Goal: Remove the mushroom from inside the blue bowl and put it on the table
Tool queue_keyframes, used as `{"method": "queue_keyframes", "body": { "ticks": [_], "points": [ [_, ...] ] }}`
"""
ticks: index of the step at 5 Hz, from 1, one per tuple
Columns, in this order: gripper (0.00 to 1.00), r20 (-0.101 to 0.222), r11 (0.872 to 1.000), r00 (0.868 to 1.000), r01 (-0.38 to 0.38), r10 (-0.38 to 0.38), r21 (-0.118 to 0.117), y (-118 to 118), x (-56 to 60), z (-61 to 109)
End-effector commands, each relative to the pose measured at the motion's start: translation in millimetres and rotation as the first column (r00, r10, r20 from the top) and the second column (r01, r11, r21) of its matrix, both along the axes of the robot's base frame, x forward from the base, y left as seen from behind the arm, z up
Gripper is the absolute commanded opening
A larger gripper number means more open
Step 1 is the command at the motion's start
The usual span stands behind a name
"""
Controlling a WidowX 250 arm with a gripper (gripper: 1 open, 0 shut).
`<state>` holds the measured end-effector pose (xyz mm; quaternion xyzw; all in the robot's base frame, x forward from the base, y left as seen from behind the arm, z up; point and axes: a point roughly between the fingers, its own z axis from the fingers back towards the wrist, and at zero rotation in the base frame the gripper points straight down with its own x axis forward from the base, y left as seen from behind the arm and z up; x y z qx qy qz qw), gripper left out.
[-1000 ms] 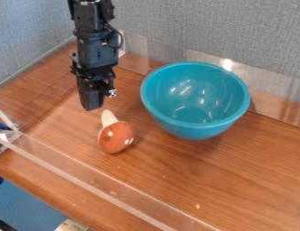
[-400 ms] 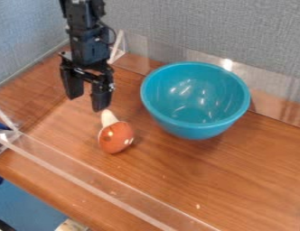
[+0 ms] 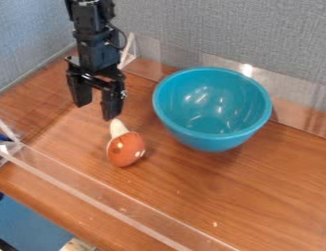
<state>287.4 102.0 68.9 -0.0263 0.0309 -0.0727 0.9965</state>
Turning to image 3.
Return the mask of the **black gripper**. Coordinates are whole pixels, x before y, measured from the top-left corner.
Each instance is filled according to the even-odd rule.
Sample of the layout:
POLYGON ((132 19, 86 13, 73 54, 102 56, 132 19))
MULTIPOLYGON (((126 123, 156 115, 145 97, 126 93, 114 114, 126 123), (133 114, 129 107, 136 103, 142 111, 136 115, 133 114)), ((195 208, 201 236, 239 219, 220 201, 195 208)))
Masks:
POLYGON ((101 91, 102 118, 109 121, 122 112, 125 91, 125 75, 116 64, 92 67, 81 62, 77 56, 65 58, 67 63, 67 85, 73 102, 84 107, 93 102, 93 89, 101 91))

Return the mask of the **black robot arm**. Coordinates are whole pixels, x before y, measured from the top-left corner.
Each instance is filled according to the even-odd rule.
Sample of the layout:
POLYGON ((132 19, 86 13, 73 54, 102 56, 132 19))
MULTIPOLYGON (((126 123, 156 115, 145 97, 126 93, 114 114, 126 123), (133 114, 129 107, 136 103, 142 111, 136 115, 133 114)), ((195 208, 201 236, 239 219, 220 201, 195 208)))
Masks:
POLYGON ((65 0, 69 19, 74 24, 80 56, 67 56, 67 84, 76 105, 93 102, 93 89, 101 91, 101 112, 106 121, 122 112, 125 75, 118 69, 121 50, 118 34, 124 32, 110 23, 113 0, 65 0))

